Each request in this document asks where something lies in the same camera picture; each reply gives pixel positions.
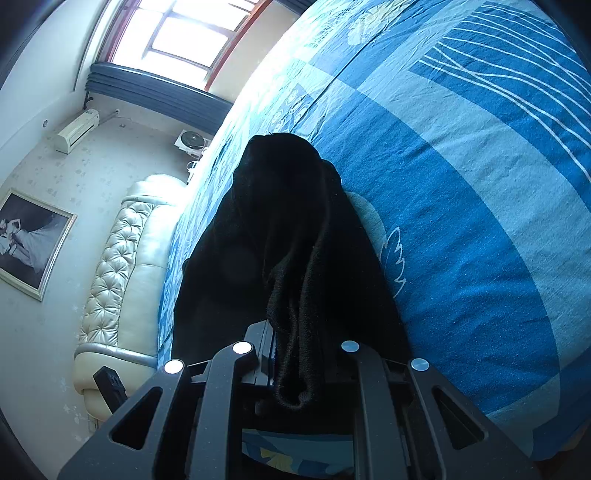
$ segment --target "picture frame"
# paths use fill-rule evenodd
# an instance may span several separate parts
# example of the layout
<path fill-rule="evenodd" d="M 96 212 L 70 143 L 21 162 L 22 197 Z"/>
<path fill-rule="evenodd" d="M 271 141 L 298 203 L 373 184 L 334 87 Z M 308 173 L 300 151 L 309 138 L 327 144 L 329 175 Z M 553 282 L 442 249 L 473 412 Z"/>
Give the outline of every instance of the picture frame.
<path fill-rule="evenodd" d="M 0 279 L 42 301 L 77 215 L 9 189 L 0 203 Z"/>

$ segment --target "black metal frame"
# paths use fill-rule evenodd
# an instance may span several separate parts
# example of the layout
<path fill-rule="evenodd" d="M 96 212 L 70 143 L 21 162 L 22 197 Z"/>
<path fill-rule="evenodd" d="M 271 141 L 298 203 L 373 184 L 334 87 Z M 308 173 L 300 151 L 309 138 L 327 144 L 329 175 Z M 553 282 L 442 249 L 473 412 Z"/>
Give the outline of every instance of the black metal frame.
<path fill-rule="evenodd" d="M 117 379 L 113 387 L 99 383 L 113 416 L 58 479 L 247 478 L 241 431 L 261 426 L 292 433 L 349 428 L 355 480 L 540 479 L 533 463 L 424 360 L 403 365 L 358 343 L 353 349 L 339 348 L 340 340 L 326 345 L 326 411 L 332 413 L 290 417 L 268 406 L 275 351 L 270 325 L 252 325 L 245 342 L 246 353 L 234 344 L 180 371 L 165 365 L 117 408 L 111 406 Z"/>

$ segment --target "curtain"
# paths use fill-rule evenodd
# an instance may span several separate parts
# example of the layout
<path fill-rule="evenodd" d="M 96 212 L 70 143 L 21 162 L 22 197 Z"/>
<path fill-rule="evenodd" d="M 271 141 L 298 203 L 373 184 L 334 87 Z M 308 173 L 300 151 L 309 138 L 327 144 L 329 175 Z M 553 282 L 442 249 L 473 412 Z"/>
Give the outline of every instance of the curtain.
<path fill-rule="evenodd" d="M 90 68 L 86 91 L 169 116 L 215 135 L 232 104 L 220 97 L 142 70 L 107 62 Z"/>
<path fill-rule="evenodd" d="M 285 5 L 292 12 L 301 15 L 308 10 L 316 0 L 278 0 L 278 2 Z"/>

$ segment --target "wall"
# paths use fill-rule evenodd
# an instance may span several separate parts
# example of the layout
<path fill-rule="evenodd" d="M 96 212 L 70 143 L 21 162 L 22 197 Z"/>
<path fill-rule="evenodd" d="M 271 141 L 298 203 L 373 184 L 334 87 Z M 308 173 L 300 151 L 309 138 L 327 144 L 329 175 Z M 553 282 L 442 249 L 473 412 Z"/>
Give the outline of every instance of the wall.
<path fill-rule="evenodd" d="M 93 93 L 92 98 L 94 100 L 91 100 L 88 103 L 88 107 L 97 110 L 102 119 L 108 118 L 109 115 L 112 115 L 116 110 L 119 110 L 119 117 L 132 120 L 138 124 L 159 130 L 168 135 L 173 135 L 175 139 L 178 138 L 178 135 L 184 129 L 196 131 L 210 140 L 212 138 L 211 135 L 201 132 L 201 130 L 196 129 L 195 127 L 191 127 L 190 125 L 179 122 L 169 116 L 162 115 L 161 113 L 153 112 L 147 108 L 134 105 L 133 103 L 124 102 L 123 100 L 111 98 L 99 93 Z"/>
<path fill-rule="evenodd" d="M 209 92 L 230 102 L 236 101 L 252 72 L 297 19 L 298 15 L 287 7 L 271 2 L 238 42 Z"/>
<path fill-rule="evenodd" d="M 13 188 L 78 215 L 43 302 L 0 280 L 0 405 L 49 480 L 92 431 L 72 370 L 96 265 L 133 182 L 153 173 L 187 179 L 190 157 L 174 147 L 175 139 L 114 118 L 65 155 L 46 135 L 0 187 L 0 199 Z"/>
<path fill-rule="evenodd" d="M 0 89 L 0 184 L 41 137 L 82 109 L 84 79 L 100 42 L 88 40 L 106 5 L 100 28 L 119 0 L 66 0 L 45 21 Z M 81 63 L 81 81 L 77 82 Z"/>

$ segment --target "blue patterned bedding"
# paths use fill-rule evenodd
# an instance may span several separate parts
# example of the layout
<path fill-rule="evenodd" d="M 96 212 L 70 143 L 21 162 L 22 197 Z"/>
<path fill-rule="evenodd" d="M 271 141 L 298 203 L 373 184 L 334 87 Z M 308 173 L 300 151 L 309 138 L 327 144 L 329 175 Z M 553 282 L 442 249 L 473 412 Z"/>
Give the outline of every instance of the blue patterned bedding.
<path fill-rule="evenodd" d="M 251 77 L 189 186 L 160 364 L 181 264 L 247 141 L 292 132 L 342 176 L 414 353 L 533 459 L 554 455 L 591 416 L 590 111 L 591 77 L 529 0 L 320 0 Z M 268 458 L 301 471 L 271 444 Z"/>

